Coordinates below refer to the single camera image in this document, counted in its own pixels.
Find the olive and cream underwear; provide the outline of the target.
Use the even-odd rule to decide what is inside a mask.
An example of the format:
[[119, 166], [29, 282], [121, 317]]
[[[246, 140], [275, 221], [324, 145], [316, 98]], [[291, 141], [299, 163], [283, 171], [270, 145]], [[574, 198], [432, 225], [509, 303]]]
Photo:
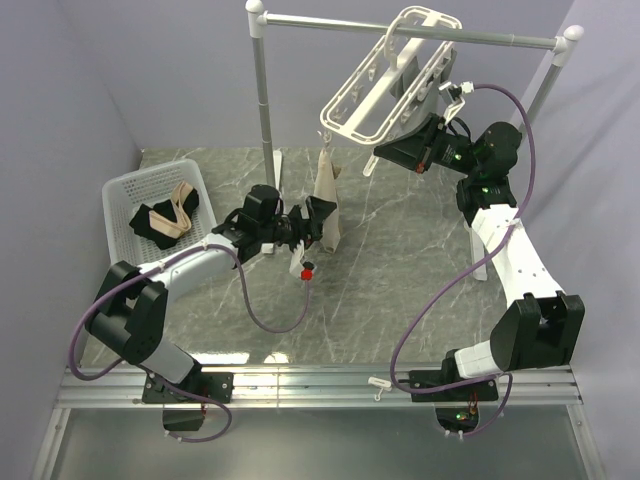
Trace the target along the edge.
[[330, 253], [334, 253], [337, 250], [342, 237], [341, 211], [337, 191], [337, 180], [340, 172], [341, 168], [332, 162], [328, 150], [322, 148], [318, 158], [314, 196], [327, 202], [333, 202], [336, 205], [336, 208], [323, 223], [323, 236], [320, 240], [322, 247]]

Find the white hanger clip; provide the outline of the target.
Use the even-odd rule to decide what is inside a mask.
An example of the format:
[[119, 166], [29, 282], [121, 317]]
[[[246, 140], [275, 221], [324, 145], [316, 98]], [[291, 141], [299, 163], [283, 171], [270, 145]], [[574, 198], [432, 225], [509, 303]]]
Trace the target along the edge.
[[379, 161], [379, 158], [377, 156], [371, 155], [362, 170], [362, 175], [364, 177], [369, 178], [373, 174], [378, 164], [378, 161]]
[[327, 151], [331, 146], [332, 133], [328, 130], [323, 130], [323, 131], [318, 131], [317, 134], [319, 135], [322, 141], [322, 150]]

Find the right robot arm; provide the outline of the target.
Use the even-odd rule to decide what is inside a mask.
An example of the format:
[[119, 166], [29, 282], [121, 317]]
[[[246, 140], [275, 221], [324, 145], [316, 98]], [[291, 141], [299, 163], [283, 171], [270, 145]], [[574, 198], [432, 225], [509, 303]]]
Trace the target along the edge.
[[431, 114], [413, 132], [374, 149], [375, 156], [415, 173], [436, 164], [463, 174], [457, 206], [481, 243], [472, 268], [492, 263], [507, 302], [488, 340], [448, 353], [437, 383], [413, 381], [408, 388], [413, 395], [444, 392], [460, 400], [476, 383], [503, 373], [566, 366], [572, 359], [585, 306], [553, 279], [522, 224], [525, 205], [516, 201], [508, 180], [521, 141], [519, 130], [507, 122], [491, 124], [471, 140], [448, 133], [444, 119]]

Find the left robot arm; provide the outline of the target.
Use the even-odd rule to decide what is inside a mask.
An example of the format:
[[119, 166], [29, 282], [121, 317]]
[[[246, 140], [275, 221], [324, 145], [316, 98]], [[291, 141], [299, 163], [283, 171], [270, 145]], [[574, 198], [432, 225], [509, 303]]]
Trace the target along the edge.
[[291, 273], [310, 282], [315, 266], [304, 252], [321, 240], [336, 209], [334, 201], [309, 196], [286, 211], [277, 189], [255, 185], [242, 207], [193, 246], [140, 266], [112, 265], [80, 326], [119, 359], [164, 381], [176, 400], [211, 396], [201, 364], [163, 337], [168, 306], [209, 277], [241, 270], [265, 244], [288, 247]]

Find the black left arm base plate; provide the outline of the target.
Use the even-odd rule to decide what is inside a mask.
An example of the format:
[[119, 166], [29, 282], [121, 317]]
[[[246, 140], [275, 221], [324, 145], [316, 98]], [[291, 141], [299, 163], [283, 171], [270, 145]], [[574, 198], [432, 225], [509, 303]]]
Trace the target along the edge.
[[142, 393], [144, 404], [177, 404], [197, 402], [193, 398], [206, 397], [223, 404], [231, 401], [233, 390], [233, 374], [231, 372], [196, 372], [189, 374], [182, 382], [167, 387], [160, 376], [148, 375]]

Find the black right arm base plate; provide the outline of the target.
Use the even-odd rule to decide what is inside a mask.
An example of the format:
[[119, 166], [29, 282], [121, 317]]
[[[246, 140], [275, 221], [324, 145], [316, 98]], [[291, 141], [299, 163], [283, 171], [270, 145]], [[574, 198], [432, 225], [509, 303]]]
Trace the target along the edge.
[[[408, 375], [409, 386], [413, 389], [433, 389], [462, 381], [457, 374], [446, 375], [436, 370], [411, 370]], [[470, 401], [496, 401], [498, 388], [493, 378], [470, 385], [439, 390], [434, 393], [411, 394], [413, 402], [463, 403]]]

